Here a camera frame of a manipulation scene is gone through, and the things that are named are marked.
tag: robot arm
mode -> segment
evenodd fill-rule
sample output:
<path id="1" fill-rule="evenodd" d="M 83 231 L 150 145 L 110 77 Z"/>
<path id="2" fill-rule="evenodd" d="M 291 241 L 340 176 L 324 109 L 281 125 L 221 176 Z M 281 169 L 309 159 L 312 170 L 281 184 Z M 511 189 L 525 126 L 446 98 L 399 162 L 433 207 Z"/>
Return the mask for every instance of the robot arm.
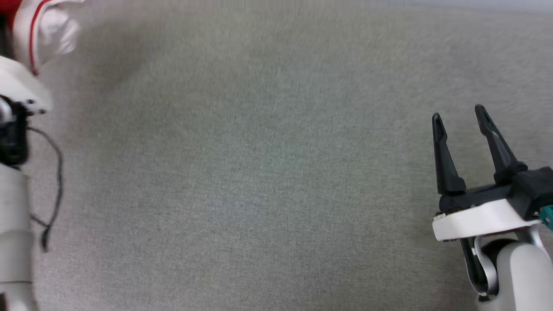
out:
<path id="1" fill-rule="evenodd" d="M 52 107 L 35 75 L 42 63 L 72 49 L 78 30 L 62 2 L 0 0 L 0 311 L 38 310 L 28 179 L 19 167 L 28 157 L 27 118 Z"/>
<path id="2" fill-rule="evenodd" d="M 486 109 L 476 106 L 495 166 L 495 184 L 466 189 L 447 148 L 440 115 L 432 117 L 440 213 L 439 241 L 461 242 L 476 305 L 486 311 L 551 310 L 553 264 L 538 233 L 553 230 L 553 170 L 518 161 Z"/>

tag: gray fabric surface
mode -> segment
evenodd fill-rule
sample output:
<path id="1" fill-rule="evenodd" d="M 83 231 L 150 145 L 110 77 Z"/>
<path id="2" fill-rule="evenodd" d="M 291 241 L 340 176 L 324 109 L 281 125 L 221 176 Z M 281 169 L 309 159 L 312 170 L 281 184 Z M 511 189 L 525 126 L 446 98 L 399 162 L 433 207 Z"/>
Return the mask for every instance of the gray fabric surface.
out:
<path id="1" fill-rule="evenodd" d="M 477 103 L 553 165 L 550 15 L 127 0 L 79 18 L 33 121 L 66 157 L 35 253 L 46 311 L 471 310 L 459 244 L 432 233 L 431 115 L 469 186 L 493 181 Z M 32 144 L 46 217 L 55 156 Z"/>

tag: black cable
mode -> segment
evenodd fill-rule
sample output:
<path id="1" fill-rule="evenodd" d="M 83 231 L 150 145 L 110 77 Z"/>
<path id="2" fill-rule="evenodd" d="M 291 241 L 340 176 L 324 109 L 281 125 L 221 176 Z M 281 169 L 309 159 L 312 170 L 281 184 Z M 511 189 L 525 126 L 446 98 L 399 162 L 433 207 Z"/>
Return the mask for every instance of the black cable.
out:
<path id="1" fill-rule="evenodd" d="M 44 229 L 44 232 L 42 233 L 42 237 L 40 239 L 42 250 L 44 252 L 48 252 L 48 239 L 50 237 L 50 230 L 54 226 L 54 223 L 56 219 L 58 218 L 58 213 L 60 211 L 61 206 L 61 200 L 64 196 L 64 177 L 63 177 L 63 168 L 64 168 L 64 156 L 58 147 L 58 145 L 54 142 L 54 140 L 48 136 L 45 132 L 43 132 L 40 129 L 34 128 L 34 127 L 28 127 L 28 130 L 38 133 L 39 135 L 43 136 L 46 141 L 52 146 L 54 151 L 56 152 L 58 156 L 58 171 L 56 174 L 56 178 L 58 180 L 58 193 L 56 195 L 56 202 L 54 204 L 54 211 L 52 212 L 52 216 L 50 217 L 50 221 L 48 223 L 40 220 L 34 215 L 31 215 L 31 219 L 36 221 L 38 224 L 42 225 L 46 229 Z"/>

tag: teal connector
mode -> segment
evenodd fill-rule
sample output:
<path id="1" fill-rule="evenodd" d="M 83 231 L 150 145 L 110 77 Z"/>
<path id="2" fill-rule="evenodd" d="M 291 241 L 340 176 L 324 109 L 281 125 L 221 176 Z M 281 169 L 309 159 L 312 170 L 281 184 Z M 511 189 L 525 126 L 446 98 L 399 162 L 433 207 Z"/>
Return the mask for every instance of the teal connector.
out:
<path id="1" fill-rule="evenodd" d="M 553 231 L 553 205 L 544 206 L 541 209 L 540 220 L 549 230 Z"/>

